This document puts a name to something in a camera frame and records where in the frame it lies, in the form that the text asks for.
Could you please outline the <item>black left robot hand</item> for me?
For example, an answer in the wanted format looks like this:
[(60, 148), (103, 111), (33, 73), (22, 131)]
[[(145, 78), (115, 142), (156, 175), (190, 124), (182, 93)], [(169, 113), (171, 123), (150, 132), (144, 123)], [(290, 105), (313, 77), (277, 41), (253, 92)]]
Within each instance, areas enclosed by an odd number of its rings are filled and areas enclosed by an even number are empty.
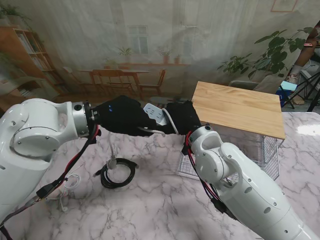
[(152, 133), (144, 129), (157, 128), (156, 121), (149, 118), (141, 104), (125, 95), (106, 101), (92, 110), (96, 123), (112, 133), (148, 137)]

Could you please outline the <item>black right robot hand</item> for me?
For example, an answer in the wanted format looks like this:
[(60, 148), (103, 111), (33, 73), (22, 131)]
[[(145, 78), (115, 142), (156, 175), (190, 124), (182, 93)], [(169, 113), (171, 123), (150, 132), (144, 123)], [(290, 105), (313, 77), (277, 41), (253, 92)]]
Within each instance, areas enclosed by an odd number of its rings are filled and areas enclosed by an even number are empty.
[(185, 102), (171, 102), (164, 108), (165, 114), (169, 114), (172, 123), (158, 125), (155, 129), (168, 134), (186, 135), (202, 126), (201, 121), (189, 100)]

